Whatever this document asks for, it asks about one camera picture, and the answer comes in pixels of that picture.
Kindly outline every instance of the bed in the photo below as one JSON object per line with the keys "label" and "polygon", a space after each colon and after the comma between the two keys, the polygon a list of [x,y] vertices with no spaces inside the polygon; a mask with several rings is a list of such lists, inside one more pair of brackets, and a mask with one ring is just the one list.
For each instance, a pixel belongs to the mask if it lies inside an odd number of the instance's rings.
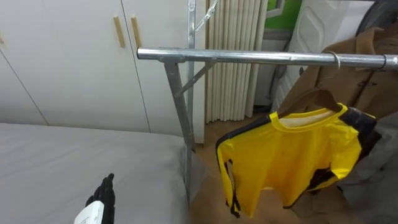
{"label": "bed", "polygon": [[[110,172],[115,223],[189,222],[183,138],[0,124],[0,146],[1,223],[71,224]],[[190,198],[204,174],[192,159]]]}

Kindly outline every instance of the yellow jersey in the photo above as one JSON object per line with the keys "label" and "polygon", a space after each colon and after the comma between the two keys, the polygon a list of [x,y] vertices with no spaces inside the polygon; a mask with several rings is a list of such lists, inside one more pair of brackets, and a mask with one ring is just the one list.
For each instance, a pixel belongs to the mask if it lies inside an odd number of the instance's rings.
{"label": "yellow jersey", "polygon": [[278,191],[290,207],[304,191],[346,177],[376,119],[340,105],[338,113],[320,109],[281,119],[271,113],[219,139],[216,155],[231,213],[252,217],[265,188]]}

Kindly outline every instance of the metal clothes rack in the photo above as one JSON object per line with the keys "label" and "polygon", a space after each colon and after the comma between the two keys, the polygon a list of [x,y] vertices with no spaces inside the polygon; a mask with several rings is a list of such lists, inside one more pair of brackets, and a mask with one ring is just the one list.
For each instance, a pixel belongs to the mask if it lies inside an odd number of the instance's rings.
{"label": "metal clothes rack", "polygon": [[[195,36],[196,33],[200,30],[200,28],[206,24],[207,20],[214,14],[216,11],[216,5],[218,0],[213,0],[211,5],[209,6],[205,16],[203,19],[196,25],[196,8],[197,8],[197,0],[188,0],[188,48],[194,49],[195,48]],[[195,67],[194,62],[188,62],[187,66],[187,80],[193,78],[195,74]],[[188,90],[187,95],[187,111],[188,111],[188,119],[192,123],[193,122],[193,88]]]}
{"label": "metal clothes rack", "polygon": [[[263,63],[284,65],[347,66],[374,69],[398,70],[398,55],[358,55],[358,54],[301,54],[291,52],[251,52],[236,50],[200,50],[173,48],[138,48],[138,59],[158,60],[164,64],[166,75],[177,109],[183,138],[186,145],[185,188],[189,201],[191,179],[191,156],[195,147],[192,120],[186,107],[184,92],[192,86],[217,62]],[[179,63],[206,62],[205,66],[183,86]],[[193,104],[193,95],[188,97]]]}

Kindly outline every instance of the wardrobe door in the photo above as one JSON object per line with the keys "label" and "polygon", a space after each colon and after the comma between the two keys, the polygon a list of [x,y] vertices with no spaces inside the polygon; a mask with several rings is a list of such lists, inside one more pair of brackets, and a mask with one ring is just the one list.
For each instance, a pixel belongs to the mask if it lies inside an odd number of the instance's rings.
{"label": "wardrobe door", "polygon": [[1,52],[0,123],[46,125],[42,115]]}
{"label": "wardrobe door", "polygon": [[[122,0],[134,52],[139,36],[142,47],[187,48],[188,1]],[[205,1],[197,1],[197,23],[205,15]],[[137,26],[133,28],[132,17]],[[205,48],[205,26],[196,34],[196,48]],[[155,60],[136,60],[141,81],[150,130],[155,133],[181,135],[181,127],[163,63]],[[187,81],[187,64],[180,65],[183,84]],[[195,72],[203,63],[195,64]],[[197,142],[203,142],[205,125],[205,78],[194,88],[193,128]]]}
{"label": "wardrobe door", "polygon": [[0,2],[1,49],[49,125],[149,131],[120,1]]}

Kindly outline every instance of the gray cloth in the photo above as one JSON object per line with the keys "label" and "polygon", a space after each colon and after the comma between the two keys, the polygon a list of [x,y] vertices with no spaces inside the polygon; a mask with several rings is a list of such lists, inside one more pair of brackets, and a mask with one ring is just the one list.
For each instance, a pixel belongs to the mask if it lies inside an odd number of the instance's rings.
{"label": "gray cloth", "polygon": [[376,131],[382,139],[338,185],[365,223],[398,223],[398,113],[381,119]]}
{"label": "gray cloth", "polygon": [[180,137],[0,124],[0,146],[1,223],[71,224],[110,172],[115,223],[189,223]]}

